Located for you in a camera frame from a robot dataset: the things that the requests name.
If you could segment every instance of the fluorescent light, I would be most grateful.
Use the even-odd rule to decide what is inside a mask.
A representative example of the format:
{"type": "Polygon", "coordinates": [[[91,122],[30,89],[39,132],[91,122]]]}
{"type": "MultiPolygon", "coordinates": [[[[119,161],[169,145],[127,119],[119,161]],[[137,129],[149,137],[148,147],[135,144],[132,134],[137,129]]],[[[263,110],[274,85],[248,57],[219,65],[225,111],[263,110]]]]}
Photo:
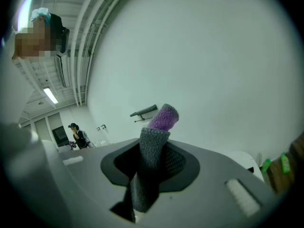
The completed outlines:
{"type": "Polygon", "coordinates": [[[53,95],[49,87],[46,87],[43,90],[54,104],[58,103],[58,100],[56,100],[55,96],[53,95]]]}
{"type": "Polygon", "coordinates": [[[28,26],[29,22],[29,9],[32,0],[24,0],[23,4],[21,5],[19,15],[18,15],[18,30],[21,30],[24,27],[28,26]]]}

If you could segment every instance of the gray sock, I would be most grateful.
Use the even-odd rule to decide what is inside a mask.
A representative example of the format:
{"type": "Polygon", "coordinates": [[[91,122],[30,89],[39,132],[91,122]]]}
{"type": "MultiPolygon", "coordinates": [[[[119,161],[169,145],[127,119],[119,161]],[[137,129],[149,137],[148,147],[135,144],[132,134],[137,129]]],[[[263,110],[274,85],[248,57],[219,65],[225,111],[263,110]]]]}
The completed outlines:
{"type": "Polygon", "coordinates": [[[164,130],[142,129],[139,168],[130,183],[133,208],[139,212],[147,212],[159,195],[160,156],[169,136],[164,130]]]}

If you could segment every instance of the black cap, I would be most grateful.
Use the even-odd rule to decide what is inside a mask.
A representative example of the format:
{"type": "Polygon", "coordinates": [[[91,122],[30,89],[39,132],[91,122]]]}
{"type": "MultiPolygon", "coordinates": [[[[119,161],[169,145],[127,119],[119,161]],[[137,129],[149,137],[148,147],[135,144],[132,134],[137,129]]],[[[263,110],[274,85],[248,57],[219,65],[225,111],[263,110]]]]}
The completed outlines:
{"type": "Polygon", "coordinates": [[[76,123],[71,123],[68,127],[76,127],[76,123]]]}

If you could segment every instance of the purple fabric tip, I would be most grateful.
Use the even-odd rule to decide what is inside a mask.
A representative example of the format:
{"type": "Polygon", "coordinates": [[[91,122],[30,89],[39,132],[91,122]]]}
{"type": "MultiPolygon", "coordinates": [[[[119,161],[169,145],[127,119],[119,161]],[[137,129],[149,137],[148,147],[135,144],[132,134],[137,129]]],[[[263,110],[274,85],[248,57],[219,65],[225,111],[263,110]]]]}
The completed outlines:
{"type": "Polygon", "coordinates": [[[178,120],[179,114],[176,109],[169,104],[164,104],[160,111],[153,117],[148,128],[169,131],[178,120]]]}

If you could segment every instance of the green bottle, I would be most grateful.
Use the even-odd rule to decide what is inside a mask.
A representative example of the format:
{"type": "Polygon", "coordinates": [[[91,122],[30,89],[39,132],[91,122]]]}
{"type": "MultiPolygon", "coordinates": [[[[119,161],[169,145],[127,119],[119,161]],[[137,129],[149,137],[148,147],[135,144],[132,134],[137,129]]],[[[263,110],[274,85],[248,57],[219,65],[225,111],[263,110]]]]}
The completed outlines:
{"type": "Polygon", "coordinates": [[[264,173],[267,171],[268,167],[270,166],[271,160],[270,159],[266,159],[264,164],[262,165],[262,169],[261,172],[264,173]]]}
{"type": "Polygon", "coordinates": [[[281,162],[282,162],[283,173],[284,174],[289,173],[290,172],[289,159],[285,155],[285,153],[282,153],[282,155],[281,155],[281,162]]]}

